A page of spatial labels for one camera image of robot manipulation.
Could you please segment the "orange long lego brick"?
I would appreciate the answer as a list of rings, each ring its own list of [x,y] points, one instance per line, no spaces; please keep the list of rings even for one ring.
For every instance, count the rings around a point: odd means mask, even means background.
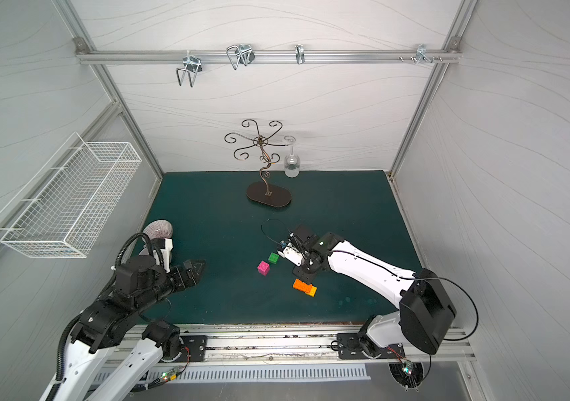
[[[307,284],[306,282],[303,282],[299,279],[296,279],[295,282],[293,283],[293,288],[300,291],[300,292],[304,292],[307,294],[307,291],[309,289],[309,287],[313,286],[312,284]]]

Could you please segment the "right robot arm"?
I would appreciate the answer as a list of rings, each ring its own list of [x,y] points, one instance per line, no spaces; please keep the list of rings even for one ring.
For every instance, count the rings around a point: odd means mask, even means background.
[[[336,272],[393,304],[394,312],[374,315],[359,329],[358,346],[369,358],[378,357],[390,345],[403,343],[435,355],[456,318],[451,298],[434,272],[396,267],[334,233],[320,237],[299,226],[279,242],[278,253],[294,264],[294,276],[306,284],[311,284],[319,272]]]

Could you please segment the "magenta lego brick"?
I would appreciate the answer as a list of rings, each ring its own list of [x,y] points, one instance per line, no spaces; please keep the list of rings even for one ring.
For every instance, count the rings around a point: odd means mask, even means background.
[[[268,262],[261,261],[257,267],[257,270],[261,275],[266,276],[270,272],[271,266]]]

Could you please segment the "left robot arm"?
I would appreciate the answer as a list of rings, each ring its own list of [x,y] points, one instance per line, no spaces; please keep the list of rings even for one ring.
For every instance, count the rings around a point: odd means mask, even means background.
[[[113,275],[89,307],[66,325],[56,351],[55,374],[43,400],[122,400],[177,379],[204,359],[206,337],[183,336],[176,325],[149,320],[140,339],[101,384],[94,380],[145,311],[196,286],[204,260],[169,263],[169,239],[144,232],[128,238]]]

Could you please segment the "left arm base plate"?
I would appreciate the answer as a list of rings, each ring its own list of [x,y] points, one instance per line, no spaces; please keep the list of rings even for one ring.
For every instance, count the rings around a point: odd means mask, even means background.
[[[166,364],[200,363],[205,359],[206,335],[181,335],[181,350],[173,359],[161,359]]]

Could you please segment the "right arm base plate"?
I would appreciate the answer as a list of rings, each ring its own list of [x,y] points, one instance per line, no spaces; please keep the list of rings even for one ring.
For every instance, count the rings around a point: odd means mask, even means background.
[[[340,360],[392,360],[406,359],[402,344],[392,344],[386,348],[365,347],[358,334],[354,332],[340,332],[330,342],[330,349],[338,355]]]

